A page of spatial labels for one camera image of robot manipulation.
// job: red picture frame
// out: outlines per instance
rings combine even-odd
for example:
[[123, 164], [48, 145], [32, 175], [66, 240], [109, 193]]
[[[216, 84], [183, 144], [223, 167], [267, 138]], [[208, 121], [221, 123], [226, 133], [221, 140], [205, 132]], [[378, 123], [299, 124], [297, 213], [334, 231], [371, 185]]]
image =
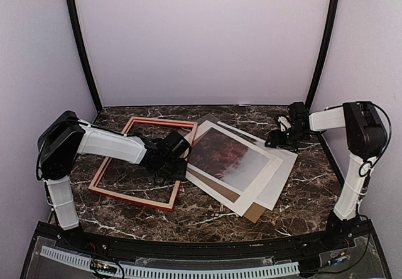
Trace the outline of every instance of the red picture frame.
[[[132, 126], [135, 124], [147, 124], [147, 125], [155, 125], [155, 126], [166, 126], [172, 128], [185, 128], [191, 129], [191, 132], [188, 136], [186, 136], [187, 141], [192, 145], [195, 137], [195, 133], [197, 132], [197, 122], [189, 122], [189, 121], [176, 121], [176, 120], [166, 120], [166, 119], [152, 119], [152, 118], [141, 118], [141, 117], [131, 117], [122, 133], [128, 133]], [[172, 193], [170, 195], [169, 202], [157, 202], [148, 199], [140, 199], [139, 197], [134, 197], [126, 194], [120, 194], [118, 192], [109, 191], [99, 187], [99, 183], [103, 179], [107, 167], [109, 166], [112, 158], [105, 158], [102, 162], [102, 165], [99, 167], [96, 172], [94, 178], [92, 179], [89, 190], [95, 194], [105, 195], [111, 197], [116, 200], [120, 200], [123, 202], [128, 202], [130, 204], [135, 205], [143, 205], [146, 207], [151, 207], [154, 209], [160, 209], [164, 211], [173, 211], [173, 207], [178, 196], [180, 190], [180, 181], [177, 180], [175, 185], [173, 186]]]

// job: black curved pole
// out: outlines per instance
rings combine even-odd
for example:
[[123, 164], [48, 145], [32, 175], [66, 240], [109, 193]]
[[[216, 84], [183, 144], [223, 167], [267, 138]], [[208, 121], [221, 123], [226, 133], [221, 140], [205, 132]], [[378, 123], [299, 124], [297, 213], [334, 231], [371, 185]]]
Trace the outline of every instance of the black curved pole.
[[320, 47], [320, 53], [318, 54], [317, 64], [315, 65], [315, 70], [313, 74], [312, 83], [310, 84], [310, 89], [308, 90], [305, 105], [308, 110], [310, 110], [315, 93], [317, 92], [318, 84], [320, 83], [320, 78], [322, 70], [324, 68], [325, 59], [327, 58], [328, 47], [331, 40], [332, 29], [334, 27], [335, 14], [337, 12], [338, 0], [330, 0], [327, 14], [327, 21], [325, 22], [324, 33], [322, 36], [322, 42]]
[[77, 46], [78, 54], [81, 60], [81, 66], [84, 71], [85, 79], [87, 80], [88, 88], [90, 95], [92, 96], [92, 100], [94, 102], [95, 108], [97, 112], [100, 112], [103, 107], [101, 103], [101, 99], [99, 97], [99, 93], [96, 89], [94, 76], [92, 75], [92, 71], [90, 69], [87, 51], [84, 45], [84, 39], [82, 38], [81, 27], [78, 19], [77, 7], [75, 5], [75, 0], [66, 0], [68, 13], [70, 15], [71, 26], [73, 28], [73, 34], [75, 38], [75, 44]]

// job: black cable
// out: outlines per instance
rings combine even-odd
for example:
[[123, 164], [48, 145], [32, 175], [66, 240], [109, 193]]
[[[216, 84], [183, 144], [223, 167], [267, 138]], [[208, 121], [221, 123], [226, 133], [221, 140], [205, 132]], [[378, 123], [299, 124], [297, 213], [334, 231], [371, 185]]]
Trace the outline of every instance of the black cable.
[[337, 6], [338, 0], [329, 0], [327, 19], [325, 21], [325, 28], [322, 35], [320, 51], [318, 53], [317, 63], [315, 65], [314, 74], [305, 101], [305, 105], [308, 109], [310, 109], [313, 105], [315, 93], [317, 92], [318, 85], [320, 83], [322, 70], [324, 68], [325, 59], [327, 58], [327, 53], [331, 41], [332, 30], [334, 28]]
[[[366, 165], [370, 165], [370, 168], [369, 168], [365, 173], [362, 173], [362, 170], [363, 170], [364, 166], [366, 166]], [[360, 165], [360, 167], [359, 167], [359, 176], [360, 176], [360, 177], [365, 177], [367, 174], [369, 174], [370, 171], [371, 171], [372, 166], [373, 166], [373, 164], [372, 164], [371, 161], [365, 161], [365, 162], [364, 162], [362, 165]]]
[[[58, 218], [57, 218], [57, 213], [56, 213], [55, 211], [54, 211], [54, 216], [55, 216], [56, 225], [60, 228], [60, 230], [62, 230], [61, 227], [60, 227], [60, 223], [59, 223], [59, 221], [58, 221]], [[124, 272], [124, 268], [120, 265], [120, 263], [119, 263], [118, 261], [115, 261], [115, 259], [106, 257], [106, 256], [101, 255], [101, 254], [98, 254], [98, 253], [88, 252], [88, 251], [86, 251], [86, 250], [84, 250], [84, 249], [78, 249], [78, 248], [76, 248], [75, 246], [73, 246], [72, 244], [70, 244], [69, 241], [67, 241], [67, 239], [64, 237], [64, 235], [63, 235], [62, 232], [61, 232], [57, 237], [60, 237], [61, 239], [63, 239], [64, 242], [68, 244], [68, 246], [70, 246], [72, 249], [74, 249], [74, 250], [77, 251], [78, 253], [82, 253], [82, 254], [87, 254], [87, 255], [89, 255], [89, 256], [91, 257], [91, 259], [93, 259], [93, 257], [96, 256], [96, 257], [101, 258], [101, 259], [103, 259], [103, 260], [105, 260], [105, 261], [111, 261], [112, 263], [114, 263], [115, 265], [117, 265], [117, 266], [120, 268], [120, 270], [121, 270], [121, 279], [124, 279], [124, 278], [125, 278], [126, 274], [125, 274], [125, 272]]]
[[331, 109], [335, 109], [335, 108], [338, 108], [338, 107], [342, 107], [342, 105], [336, 105], [336, 106], [327, 107], [327, 108], [324, 109], [324, 111], [329, 111]]
[[181, 158], [181, 159], [186, 160], [186, 159], [191, 155], [191, 152], [192, 152], [192, 151], [193, 151], [193, 148], [192, 148], [192, 147], [189, 147], [189, 148], [188, 148], [188, 153], [187, 153], [187, 155], [186, 155], [185, 157]]
[[57, 123], [53, 124], [52, 126], [50, 126], [47, 129], [46, 135], [44, 136], [45, 139], [43, 140], [41, 148], [39, 149], [38, 158], [36, 159], [36, 179], [37, 180], [42, 180], [42, 178], [43, 178], [42, 176], [39, 175], [39, 170], [41, 168], [39, 166], [39, 164], [40, 164], [40, 158], [42, 156], [43, 148], [45, 147], [45, 143], [46, 143], [48, 137], [54, 132], [54, 130], [56, 130], [60, 125], [65, 124], [65, 123], [72, 123], [72, 124], [90, 126], [90, 127], [93, 127], [93, 128], [99, 129], [99, 130], [107, 131], [108, 133], [117, 134], [119, 136], [126, 136], [128, 138], [133, 137], [133, 136], [141, 136], [142, 135], [141, 133], [134, 133], [134, 134], [118, 133], [117, 131], [113, 131], [111, 129], [107, 129], [107, 128], [99, 127], [97, 125], [92, 125], [92, 124], [89, 124], [89, 123], [79, 121], [79, 119], [65, 119], [63, 121], [57, 122]]
[[65, 243], [68, 244], [68, 246], [70, 246], [72, 249], [74, 249], [74, 250], [77, 251], [78, 253], [87, 254], [87, 255], [89, 255], [92, 259], [93, 259], [93, 256], [96, 256], [96, 257], [98, 257], [98, 258], [101, 258], [102, 260], [106, 260], [106, 261], [108, 261], [108, 262], [111, 261], [112, 263], [114, 263], [115, 265], [117, 265], [117, 266], [120, 268], [120, 270], [121, 270], [121, 279], [124, 279], [124, 278], [125, 278], [126, 275], [125, 275], [125, 272], [124, 272], [124, 268], [120, 265], [119, 262], [115, 261], [114, 259], [110, 259], [110, 258], [108, 258], [108, 257], [106, 257], [106, 256], [103, 256], [103, 255], [101, 255], [101, 254], [91, 253], [91, 252], [88, 252], [88, 251], [84, 251], [84, 250], [82, 250], [82, 249], [78, 249], [78, 248], [76, 248], [75, 246], [72, 246], [72, 245], [67, 241], [67, 239], [63, 236], [63, 234], [59, 234], [59, 236], [64, 240]]
[[[369, 218], [366, 215], [358, 214], [358, 216], [361, 216], [361, 217], [365, 218], [366, 221], [369, 220]], [[366, 255], [367, 250], [369, 248], [369, 243], [370, 243], [370, 238], [371, 238], [371, 226], [370, 226], [370, 224], [368, 224], [368, 226], [369, 226], [369, 234], [367, 235], [366, 247], [364, 248], [363, 254], [360, 256], [360, 258], [355, 263], [353, 263], [352, 265], [350, 265], [347, 268], [345, 268], [343, 270], [340, 270], [340, 271], [320, 271], [321, 269], [326, 268], [326, 267], [329, 266], [329, 265], [323, 265], [320, 268], [317, 268], [315, 270], [301, 270], [301, 269], [299, 269], [300, 272], [303, 273], [303, 274], [334, 274], [334, 275], [336, 275], [336, 274], [341, 274], [341, 273], [344, 273], [346, 271], [349, 271], [351, 268], [353, 268], [356, 265], [358, 265], [359, 262], [362, 261], [362, 259]]]
[[371, 168], [373, 168], [373, 167], [378, 163], [379, 159], [383, 157], [384, 152], [387, 150], [387, 148], [388, 148], [388, 146], [389, 146], [389, 142], [391, 141], [391, 137], [392, 137], [392, 124], [391, 124], [391, 120], [390, 120], [388, 114], [385, 112], [384, 109], [382, 109], [382, 108], [379, 107], [377, 104], [372, 103], [372, 102], [367, 102], [367, 104], [370, 104], [370, 105], [374, 106], [375, 108], [378, 108], [378, 109], [384, 114], [385, 118], [387, 119], [387, 122], [388, 122], [388, 129], [389, 129], [387, 142], [386, 142], [386, 144], [385, 144], [385, 146], [384, 146], [384, 149], [383, 149], [382, 152], [379, 154], [377, 160], [372, 164]]

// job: marble surface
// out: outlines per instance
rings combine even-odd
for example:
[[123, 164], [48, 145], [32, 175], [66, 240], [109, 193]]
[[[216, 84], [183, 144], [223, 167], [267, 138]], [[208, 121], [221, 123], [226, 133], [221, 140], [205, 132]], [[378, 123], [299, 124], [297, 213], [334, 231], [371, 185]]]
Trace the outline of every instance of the marble surface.
[[[283, 106], [155, 106], [110, 107], [96, 124], [121, 131], [131, 116], [196, 121], [211, 114], [222, 122], [265, 139], [275, 129], [274, 116]], [[146, 136], [155, 131], [143, 130]], [[88, 186], [103, 161], [80, 156], [71, 174], [78, 215], [88, 232], [152, 241], [251, 241], [294, 236], [325, 229], [328, 213], [340, 194], [337, 177], [317, 139], [302, 144], [288, 182], [273, 211], [266, 210], [255, 224], [238, 217], [190, 182], [183, 182], [174, 212], [119, 202], [92, 194]], [[173, 183], [159, 186], [135, 165], [112, 161], [101, 186], [126, 194], [167, 201]]]

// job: white wall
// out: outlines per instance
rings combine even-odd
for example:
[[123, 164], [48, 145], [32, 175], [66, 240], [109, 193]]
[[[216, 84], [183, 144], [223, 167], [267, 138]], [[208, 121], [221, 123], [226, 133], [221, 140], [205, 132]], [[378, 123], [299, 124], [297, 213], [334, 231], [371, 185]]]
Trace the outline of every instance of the white wall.
[[105, 106], [303, 101], [329, 0], [77, 0]]
[[36, 141], [64, 110], [92, 120], [95, 109], [65, 0], [0, 0], [0, 19], [0, 277], [19, 278], [49, 214]]
[[[393, 139], [362, 211], [373, 220], [394, 278], [402, 278], [402, 0], [339, 0], [313, 110], [357, 100], [379, 104], [393, 123]], [[345, 173], [344, 131], [328, 132], [325, 139]]]

